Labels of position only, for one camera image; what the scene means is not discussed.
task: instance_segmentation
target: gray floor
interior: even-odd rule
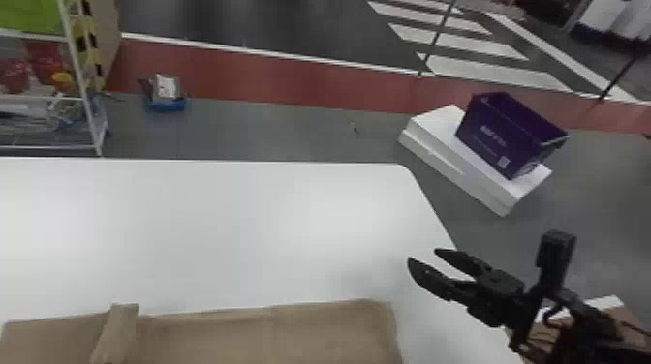
[[[540,236],[574,233],[567,286],[585,298],[617,294],[651,326],[651,141],[642,136],[572,132],[548,160],[552,176],[499,218],[396,144],[409,115],[198,99],[154,114],[138,95],[117,96],[107,157],[398,163],[459,249],[532,283]]]

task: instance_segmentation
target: floor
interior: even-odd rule
[[[154,4],[157,16],[142,16]],[[428,50],[446,4],[432,0],[243,0],[236,4],[143,0],[124,7],[122,23],[127,32],[416,70],[419,53]],[[508,23],[514,22],[456,9],[427,67],[438,76],[579,94],[599,94],[607,86],[607,80],[585,75],[560,59],[563,51],[541,49],[523,38],[525,28]],[[619,88],[612,96],[636,100]]]
[[[122,2],[129,33],[108,79],[121,101],[107,100],[105,155],[398,163],[414,174],[460,249],[532,283],[540,236],[551,228],[574,233],[579,246],[568,287],[586,298],[617,294],[651,326],[644,289],[651,226],[643,220],[651,205],[651,141],[640,135],[651,134],[651,108],[621,102],[646,94],[622,84],[612,94],[618,101],[597,103],[586,94],[607,81],[603,70],[529,23],[467,10],[455,12],[428,74],[415,78],[422,41],[440,21],[436,4]],[[136,80],[157,72],[181,77],[191,96],[185,112],[145,109]],[[396,143],[410,115],[465,107],[473,94],[489,91],[510,92],[571,131],[547,162],[552,176],[504,219]]]

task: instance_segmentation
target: small device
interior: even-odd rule
[[[139,79],[147,105],[151,110],[183,111],[186,97],[177,76],[156,74],[153,78]]]

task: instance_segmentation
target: white table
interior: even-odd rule
[[[392,165],[0,160],[0,323],[369,297],[405,363],[520,363],[499,329],[412,282],[457,275],[412,174]]]

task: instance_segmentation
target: brown cardboard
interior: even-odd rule
[[[138,337],[136,304],[113,304],[108,310],[106,324],[90,355],[90,364],[122,364]]]
[[[114,306],[109,314],[8,323],[0,363],[402,362],[393,313],[371,300],[138,318],[133,311]]]

